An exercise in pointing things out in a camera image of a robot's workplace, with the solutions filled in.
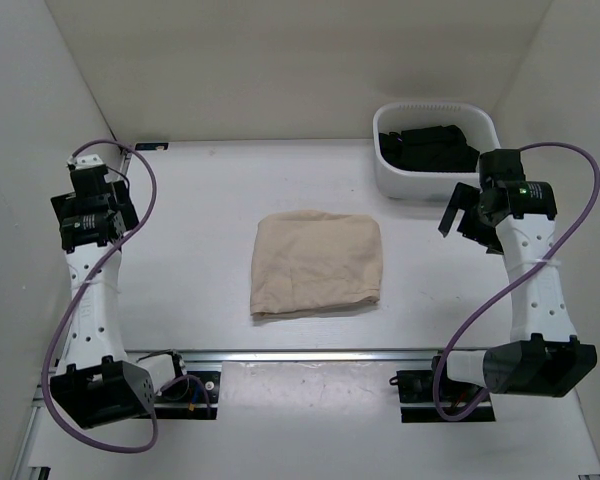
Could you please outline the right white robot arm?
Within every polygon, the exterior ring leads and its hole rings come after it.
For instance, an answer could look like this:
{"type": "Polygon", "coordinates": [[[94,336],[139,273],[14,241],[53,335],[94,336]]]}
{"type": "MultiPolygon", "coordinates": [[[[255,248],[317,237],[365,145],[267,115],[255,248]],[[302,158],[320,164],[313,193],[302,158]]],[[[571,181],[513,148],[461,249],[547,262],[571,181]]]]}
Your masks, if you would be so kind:
{"type": "Polygon", "coordinates": [[[482,154],[478,172],[478,186],[457,184],[439,230],[448,234],[461,213],[459,232],[502,257],[508,285],[470,318],[510,297],[510,340],[486,350],[447,347],[429,375],[430,390],[444,400],[465,384],[494,394],[563,397],[597,363],[595,347],[578,339],[570,320],[554,259],[583,221],[556,237],[553,189],[527,179],[518,149],[482,154]]]}

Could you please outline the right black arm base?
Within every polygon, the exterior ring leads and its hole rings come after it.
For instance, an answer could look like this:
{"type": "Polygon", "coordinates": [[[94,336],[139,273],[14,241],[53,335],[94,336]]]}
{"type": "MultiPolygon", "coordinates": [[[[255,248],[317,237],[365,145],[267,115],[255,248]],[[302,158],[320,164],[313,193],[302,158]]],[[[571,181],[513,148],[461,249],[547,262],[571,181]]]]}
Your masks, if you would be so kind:
{"type": "MultiPolygon", "coordinates": [[[[443,422],[433,402],[433,372],[431,370],[398,370],[389,379],[398,390],[401,422],[424,424],[443,422]]],[[[468,383],[441,380],[439,399],[449,416],[459,415],[479,393],[480,388],[468,383]]]]}

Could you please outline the beige trousers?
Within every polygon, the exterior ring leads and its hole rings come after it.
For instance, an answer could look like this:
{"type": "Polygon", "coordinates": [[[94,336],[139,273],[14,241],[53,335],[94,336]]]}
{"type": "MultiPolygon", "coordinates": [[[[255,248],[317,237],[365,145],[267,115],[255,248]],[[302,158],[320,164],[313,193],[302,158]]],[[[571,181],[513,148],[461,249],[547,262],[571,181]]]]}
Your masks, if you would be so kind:
{"type": "Polygon", "coordinates": [[[369,215],[299,210],[258,224],[251,261],[250,313],[287,316],[375,305],[383,248],[369,215]]]}

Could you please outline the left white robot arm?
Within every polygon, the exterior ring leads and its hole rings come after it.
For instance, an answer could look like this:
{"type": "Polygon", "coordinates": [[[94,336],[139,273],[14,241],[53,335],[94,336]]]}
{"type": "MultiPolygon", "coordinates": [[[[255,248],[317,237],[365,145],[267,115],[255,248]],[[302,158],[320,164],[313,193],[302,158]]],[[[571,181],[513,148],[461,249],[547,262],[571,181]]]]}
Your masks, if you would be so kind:
{"type": "Polygon", "coordinates": [[[139,224],[129,188],[110,181],[97,155],[68,162],[72,192],[52,198],[75,310],[67,344],[50,379],[53,400],[81,428],[150,414],[161,393],[186,395],[190,377],[173,350],[129,359],[118,315],[122,253],[115,243],[139,224]]]}

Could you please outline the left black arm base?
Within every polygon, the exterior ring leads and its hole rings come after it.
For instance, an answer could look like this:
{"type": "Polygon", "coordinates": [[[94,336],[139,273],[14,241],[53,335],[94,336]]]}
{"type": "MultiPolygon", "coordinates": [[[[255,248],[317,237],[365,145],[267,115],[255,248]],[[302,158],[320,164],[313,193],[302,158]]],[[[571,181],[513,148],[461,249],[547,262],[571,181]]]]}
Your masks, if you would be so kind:
{"type": "Polygon", "coordinates": [[[184,380],[170,387],[157,398],[158,419],[215,420],[221,387],[220,371],[189,371],[198,377],[204,388],[194,380],[184,380]]]}

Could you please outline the white plastic basket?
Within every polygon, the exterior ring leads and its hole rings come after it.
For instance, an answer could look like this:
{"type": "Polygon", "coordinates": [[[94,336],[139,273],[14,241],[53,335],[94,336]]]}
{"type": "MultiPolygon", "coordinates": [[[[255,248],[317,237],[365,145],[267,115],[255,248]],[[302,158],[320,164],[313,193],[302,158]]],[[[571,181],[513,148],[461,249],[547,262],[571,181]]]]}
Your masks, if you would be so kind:
{"type": "Polygon", "coordinates": [[[479,185],[479,174],[413,172],[390,165],[381,154],[379,135],[434,126],[455,125],[463,132],[469,146],[479,152],[500,147],[494,123],[482,109],[462,102],[402,101],[380,107],[372,122],[374,135],[374,173],[379,191],[386,197],[431,203],[446,203],[455,186],[479,185]]]}

